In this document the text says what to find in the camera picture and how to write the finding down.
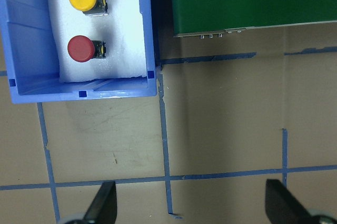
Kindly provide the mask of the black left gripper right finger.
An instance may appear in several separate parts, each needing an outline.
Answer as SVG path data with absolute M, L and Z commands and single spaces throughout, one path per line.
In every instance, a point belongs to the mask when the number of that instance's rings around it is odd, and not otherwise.
M 306 223 L 311 214 L 277 179 L 267 179 L 265 184 L 265 213 L 273 224 Z

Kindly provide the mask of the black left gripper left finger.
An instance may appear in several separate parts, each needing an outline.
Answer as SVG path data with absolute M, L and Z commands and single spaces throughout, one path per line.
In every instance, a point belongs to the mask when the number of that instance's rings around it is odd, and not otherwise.
M 117 193 L 115 181 L 103 182 L 87 209 L 84 223 L 114 224 L 117 218 Z

